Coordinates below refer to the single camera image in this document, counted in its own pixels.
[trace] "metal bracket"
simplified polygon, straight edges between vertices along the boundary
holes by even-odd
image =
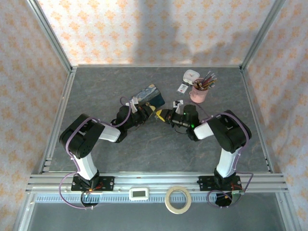
[[[102,187],[95,189],[95,191],[102,192],[102,191],[113,191],[115,185],[115,177],[108,177],[108,176],[99,176],[98,185]],[[78,177],[73,177],[72,188],[71,191],[87,191],[89,188],[85,187],[83,181]]]
[[[215,176],[199,176],[197,183],[199,184],[200,191],[233,191],[235,188],[237,188],[237,190],[242,188],[241,178],[239,176],[235,176],[229,184],[222,185],[221,187],[216,184]]]

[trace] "yellow object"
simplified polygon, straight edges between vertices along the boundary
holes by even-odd
[[[163,120],[163,121],[165,122],[164,118],[162,118],[162,117],[160,116],[161,112],[162,112],[162,109],[159,110],[159,111],[157,111],[157,112],[156,112],[156,115],[158,116],[158,118],[160,118],[161,120]]]
[[[150,105],[150,108],[152,109],[152,111],[155,111],[155,107],[154,106],[152,106],[152,105]]]

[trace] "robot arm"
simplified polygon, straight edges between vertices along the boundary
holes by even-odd
[[[220,160],[216,171],[222,178],[227,178],[235,172],[239,151],[246,144],[246,136],[240,125],[230,116],[235,117],[244,127],[251,139],[250,129],[231,111],[227,110],[221,115],[211,118],[194,129],[199,140],[214,135],[221,146]]]
[[[196,107],[191,104],[184,106],[182,115],[176,113],[175,108],[159,110],[156,115],[172,127],[185,127],[188,137],[193,141],[214,135],[221,146],[220,160],[214,171],[216,184],[221,188],[230,182],[235,176],[239,151],[246,144],[246,136],[238,122],[246,130],[248,138],[251,138],[249,128],[232,111],[227,110],[203,124],[199,121]]]
[[[107,140],[117,143],[123,141],[127,136],[128,129],[143,124],[155,110],[155,107],[149,104],[138,106],[132,102],[133,100],[130,102],[131,112],[129,116],[129,107],[125,105],[119,109],[116,119],[114,119],[110,125],[91,119],[84,124],[69,142],[68,150],[74,155],[75,161],[80,169],[80,171],[78,171],[78,177],[87,187],[94,188],[99,183],[99,172],[91,157],[91,150],[96,142],[98,140]],[[59,140],[64,148],[73,132],[88,118],[89,116],[86,114],[80,115],[61,134]]]

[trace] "aluminum frame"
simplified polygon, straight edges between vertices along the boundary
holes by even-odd
[[[69,62],[59,40],[57,39],[38,1],[37,0],[27,0],[27,2],[31,10],[33,11],[34,16],[37,18],[42,31],[46,35],[49,43],[51,44],[52,48],[56,52],[57,56],[59,57],[63,67],[66,69],[67,72],[70,72],[72,69],[72,65]]]
[[[257,36],[250,46],[250,49],[247,55],[244,58],[243,63],[240,65],[241,69],[246,69],[251,59],[254,57],[256,51],[258,50],[260,44],[262,43],[265,35],[267,34],[270,26],[273,24],[276,19],[277,14],[280,12],[285,0],[275,0],[272,8],[269,11],[268,16],[266,17],[264,23],[262,24],[260,30],[257,33]]]
[[[67,173],[48,173],[31,175],[28,182],[26,192],[32,193],[58,193],[59,184]],[[190,193],[204,193],[200,191],[197,184],[199,176],[213,176],[204,172],[154,172],[154,173],[124,173],[112,172],[101,173],[100,176],[114,176],[115,186],[111,193],[128,193],[130,188],[142,186],[148,187],[151,193],[166,193],[172,186],[183,186]],[[249,175],[239,174],[242,186],[245,187]],[[62,190],[65,193],[71,192],[71,184],[73,177],[68,177],[62,184]],[[287,192],[288,188],[282,173],[255,173],[248,187],[247,193],[281,193]]]
[[[23,206],[21,207],[18,217],[14,226],[14,231],[27,230],[31,221],[33,208],[36,202],[42,203],[44,200],[48,203],[61,203],[58,199],[58,186],[66,173],[48,173],[31,175],[30,181],[26,190],[26,198]],[[115,187],[113,192],[104,193],[107,197],[115,198],[112,201],[106,199],[99,199],[98,201],[107,203],[135,203],[131,201],[117,201],[117,198],[128,197],[129,189],[134,186],[143,186],[150,188],[150,196],[160,195],[160,200],[157,203],[162,203],[162,194],[175,185],[186,187],[192,197],[195,197],[196,202],[205,202],[204,193],[199,190],[197,184],[198,176],[212,175],[202,172],[169,172],[169,173],[102,173],[101,176],[112,175],[115,176]],[[241,175],[243,187],[246,185],[249,176]],[[62,187],[63,195],[71,198],[72,202],[76,202],[80,196],[77,192],[71,192],[72,177],[68,177]],[[277,195],[280,211],[282,214],[283,222],[287,231],[300,231],[300,226],[290,194],[288,192],[285,179],[282,173],[256,173],[248,187],[247,193],[275,193]]]
[[[259,135],[260,144],[261,144],[261,147],[262,147],[262,150],[263,150],[265,161],[267,162],[269,171],[273,173],[274,172],[274,164],[273,164],[273,161],[272,161],[272,159],[270,157],[268,148],[267,148],[267,146],[266,146],[266,144],[264,142],[264,137],[265,136],[264,136],[264,133],[262,132],[262,130],[260,128],[259,118],[258,118],[257,113],[256,113],[256,107],[252,103],[251,93],[250,93],[250,90],[248,88],[248,85],[247,85],[247,82],[246,82],[246,78],[245,78],[245,74],[244,74],[245,71],[246,70],[244,70],[244,71],[241,70],[242,80],[243,80],[244,87],[245,87],[245,90],[246,90],[246,94],[247,94],[247,97],[248,97],[248,101],[249,101],[250,109],[251,109],[251,112],[252,112],[252,116],[254,118],[255,125],[256,125],[256,128],[257,128],[257,132],[258,132],[258,135]]]
[[[43,153],[43,157],[42,160],[40,162],[39,168],[37,173],[41,174],[44,172],[44,168],[46,164],[50,165],[50,161],[52,159],[53,156],[53,151],[54,148],[56,146],[57,143],[57,138],[60,132],[60,127],[62,124],[62,120],[63,120],[63,116],[65,113],[65,109],[66,109],[66,105],[67,105],[67,101],[69,98],[69,94],[71,92],[71,88],[74,82],[74,78],[75,78],[75,73],[76,71],[72,71],[69,72],[67,77],[66,77],[66,81],[62,90],[62,94],[61,94],[61,98],[60,101],[58,103],[58,109],[56,112],[56,117],[54,119],[54,123],[52,126],[52,130],[50,131],[49,137],[47,139],[47,144],[46,144],[46,148],[44,150]]]
[[[222,67],[228,67],[228,68],[239,68],[238,65],[193,65],[193,64],[177,64],[177,65],[131,65],[131,64],[79,64],[77,66],[73,66],[72,69],[77,69],[80,67],[204,67],[204,68],[222,68]]]

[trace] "white digital thermometer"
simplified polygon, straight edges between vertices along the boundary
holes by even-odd
[[[149,199],[148,188],[131,188],[129,190],[129,199],[131,201],[146,201]]]

